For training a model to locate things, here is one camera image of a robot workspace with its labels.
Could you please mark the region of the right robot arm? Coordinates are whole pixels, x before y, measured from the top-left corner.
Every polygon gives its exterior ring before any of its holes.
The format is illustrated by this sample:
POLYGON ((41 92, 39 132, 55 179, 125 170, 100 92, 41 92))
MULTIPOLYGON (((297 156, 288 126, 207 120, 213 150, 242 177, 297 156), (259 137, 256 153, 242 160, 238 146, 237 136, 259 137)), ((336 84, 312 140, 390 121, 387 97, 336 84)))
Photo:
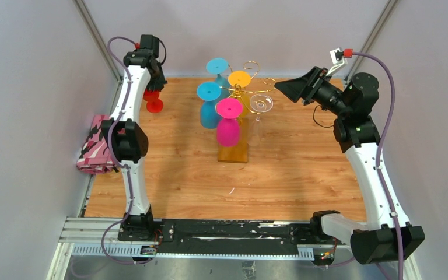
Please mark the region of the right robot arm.
POLYGON ((406 260, 425 240, 421 226, 411 224, 403 211, 385 169, 382 139, 371 118, 379 99, 379 81, 366 72, 355 74, 344 90, 331 84, 325 68, 275 83, 289 100, 318 103, 332 112, 335 140, 351 164, 366 208, 361 224, 334 210, 317 211, 310 220, 316 243, 330 239, 348 245, 360 264, 406 260))

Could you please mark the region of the pink camouflage cloth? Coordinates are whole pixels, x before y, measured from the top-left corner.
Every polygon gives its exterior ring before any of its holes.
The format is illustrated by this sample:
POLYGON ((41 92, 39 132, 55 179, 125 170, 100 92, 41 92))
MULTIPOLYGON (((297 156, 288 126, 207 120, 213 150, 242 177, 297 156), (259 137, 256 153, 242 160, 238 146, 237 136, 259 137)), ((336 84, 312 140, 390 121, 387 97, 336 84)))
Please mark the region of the pink camouflage cloth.
POLYGON ((95 115, 90 126, 86 141, 80 151, 76 168, 89 174, 104 174, 118 172, 111 159, 111 153, 105 137, 102 134, 102 122, 109 120, 108 115, 95 115))

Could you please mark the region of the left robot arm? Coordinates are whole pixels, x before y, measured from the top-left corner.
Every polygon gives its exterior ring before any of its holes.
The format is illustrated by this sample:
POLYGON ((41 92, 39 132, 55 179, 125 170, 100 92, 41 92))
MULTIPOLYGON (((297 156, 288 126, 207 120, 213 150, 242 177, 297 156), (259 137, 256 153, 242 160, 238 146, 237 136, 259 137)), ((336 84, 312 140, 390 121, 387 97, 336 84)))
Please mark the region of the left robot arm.
POLYGON ((161 225, 156 223, 145 186, 145 157, 149 148, 148 136, 139 125, 139 114, 145 94, 159 94, 167 83, 159 58, 163 42, 150 34, 141 35, 134 50, 115 59, 124 69, 120 96, 109 118, 101 124, 102 134, 124 182, 126 206, 119 225, 120 241, 160 244, 161 225))

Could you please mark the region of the pink wine glass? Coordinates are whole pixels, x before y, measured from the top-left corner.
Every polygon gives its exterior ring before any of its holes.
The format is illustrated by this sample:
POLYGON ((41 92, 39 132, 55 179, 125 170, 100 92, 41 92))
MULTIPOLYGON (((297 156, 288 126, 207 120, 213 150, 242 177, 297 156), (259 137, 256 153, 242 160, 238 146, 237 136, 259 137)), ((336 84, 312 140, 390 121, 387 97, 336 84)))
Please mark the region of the pink wine glass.
POLYGON ((215 106, 221 117, 216 128, 217 142, 225 147, 235 146, 240 141, 240 124, 237 120, 243 111, 241 102, 234 98, 226 98, 215 106))

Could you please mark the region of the rear blue wine glass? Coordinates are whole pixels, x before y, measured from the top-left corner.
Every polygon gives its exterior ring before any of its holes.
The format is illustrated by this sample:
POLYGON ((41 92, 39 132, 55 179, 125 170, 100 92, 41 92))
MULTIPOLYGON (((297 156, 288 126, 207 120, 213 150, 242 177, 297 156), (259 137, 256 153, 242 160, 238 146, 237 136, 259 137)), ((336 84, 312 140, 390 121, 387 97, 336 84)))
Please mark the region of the rear blue wine glass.
POLYGON ((216 102, 229 97, 228 89, 230 88, 230 84, 228 82, 228 78, 223 74, 227 70, 228 66, 229 64, 224 58, 213 58, 206 64, 206 70, 210 74, 216 75, 214 82, 220 87, 220 95, 215 100, 216 102))

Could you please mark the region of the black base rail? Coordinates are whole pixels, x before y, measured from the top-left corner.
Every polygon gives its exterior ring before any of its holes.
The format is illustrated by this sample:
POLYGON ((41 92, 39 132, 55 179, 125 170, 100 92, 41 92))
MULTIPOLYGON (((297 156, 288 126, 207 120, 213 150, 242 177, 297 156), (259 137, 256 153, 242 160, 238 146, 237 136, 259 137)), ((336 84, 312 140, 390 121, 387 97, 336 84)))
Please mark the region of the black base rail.
POLYGON ((333 239, 319 241, 308 222, 157 219, 148 235, 121 228, 114 218, 67 218, 59 237, 75 256, 229 260, 332 261, 350 257, 333 239))

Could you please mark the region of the wooden rack base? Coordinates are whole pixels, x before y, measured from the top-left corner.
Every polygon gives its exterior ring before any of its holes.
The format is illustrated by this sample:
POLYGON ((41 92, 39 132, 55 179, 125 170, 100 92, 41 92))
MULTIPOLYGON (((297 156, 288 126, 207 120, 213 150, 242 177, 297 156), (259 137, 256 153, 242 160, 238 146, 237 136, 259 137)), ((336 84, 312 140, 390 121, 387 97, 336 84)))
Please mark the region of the wooden rack base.
POLYGON ((223 163, 247 163, 249 161, 249 145, 247 143, 248 119, 238 119, 240 124, 240 141, 237 145, 225 147, 218 145, 217 161, 223 163))

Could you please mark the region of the yellow wine glass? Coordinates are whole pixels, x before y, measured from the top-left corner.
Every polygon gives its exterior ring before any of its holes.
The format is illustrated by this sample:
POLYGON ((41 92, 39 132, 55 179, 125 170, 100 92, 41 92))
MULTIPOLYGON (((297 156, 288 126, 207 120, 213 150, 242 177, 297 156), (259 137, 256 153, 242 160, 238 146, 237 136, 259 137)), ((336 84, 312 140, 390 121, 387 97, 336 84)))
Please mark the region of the yellow wine glass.
POLYGON ((246 93, 246 86, 250 84, 251 76, 245 71, 234 71, 227 79, 232 97, 237 99, 243 106, 243 111, 241 112, 240 117, 244 118, 250 112, 250 98, 246 93))

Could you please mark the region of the clear wine glass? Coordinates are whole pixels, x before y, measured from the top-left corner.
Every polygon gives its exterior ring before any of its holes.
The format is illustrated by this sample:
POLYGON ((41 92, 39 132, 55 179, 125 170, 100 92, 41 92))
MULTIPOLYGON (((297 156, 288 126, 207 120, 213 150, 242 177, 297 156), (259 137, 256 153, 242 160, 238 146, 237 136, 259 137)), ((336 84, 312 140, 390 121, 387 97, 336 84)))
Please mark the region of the clear wine glass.
POLYGON ((269 112, 274 102, 269 95, 255 94, 250 98, 250 112, 254 115, 253 121, 249 126, 247 143, 250 146, 258 146, 262 138, 263 122, 261 116, 269 112))

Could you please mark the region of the blue wine glass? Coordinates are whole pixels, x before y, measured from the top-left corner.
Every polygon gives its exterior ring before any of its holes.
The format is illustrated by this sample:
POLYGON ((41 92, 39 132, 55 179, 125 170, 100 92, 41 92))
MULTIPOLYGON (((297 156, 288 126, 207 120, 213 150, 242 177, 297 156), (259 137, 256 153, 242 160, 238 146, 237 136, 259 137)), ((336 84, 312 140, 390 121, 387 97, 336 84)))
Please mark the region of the blue wine glass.
POLYGON ((227 70, 228 66, 229 64, 224 58, 213 58, 206 64, 206 70, 210 74, 216 75, 214 82, 220 87, 220 95, 215 100, 216 102, 229 97, 228 89, 230 88, 230 84, 228 82, 228 78, 223 74, 227 70))
POLYGON ((200 124, 208 130, 215 129, 221 117, 215 110, 217 99, 220 97, 221 88, 215 82, 203 82, 197 87, 197 96, 203 101, 200 111, 200 124))

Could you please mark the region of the red wine glass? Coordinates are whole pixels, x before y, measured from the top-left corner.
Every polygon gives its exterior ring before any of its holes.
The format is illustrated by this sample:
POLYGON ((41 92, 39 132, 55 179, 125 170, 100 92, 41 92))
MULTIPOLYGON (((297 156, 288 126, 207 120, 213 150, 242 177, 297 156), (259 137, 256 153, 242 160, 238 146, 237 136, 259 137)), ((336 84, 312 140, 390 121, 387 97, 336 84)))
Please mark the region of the red wine glass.
POLYGON ((159 113, 163 110, 164 104, 159 98, 159 90, 146 89, 143 94, 143 99, 146 101, 146 109, 153 114, 159 113))

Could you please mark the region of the front blue wine glass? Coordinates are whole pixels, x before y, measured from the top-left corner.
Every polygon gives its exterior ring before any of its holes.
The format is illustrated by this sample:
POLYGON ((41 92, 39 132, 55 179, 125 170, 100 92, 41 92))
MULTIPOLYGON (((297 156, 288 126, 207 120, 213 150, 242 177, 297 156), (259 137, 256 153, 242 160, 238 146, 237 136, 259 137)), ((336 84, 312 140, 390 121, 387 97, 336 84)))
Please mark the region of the front blue wine glass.
POLYGON ((220 97, 221 88, 215 82, 203 82, 197 87, 197 96, 203 101, 200 111, 200 124, 208 130, 215 129, 221 117, 215 110, 217 99, 220 97))

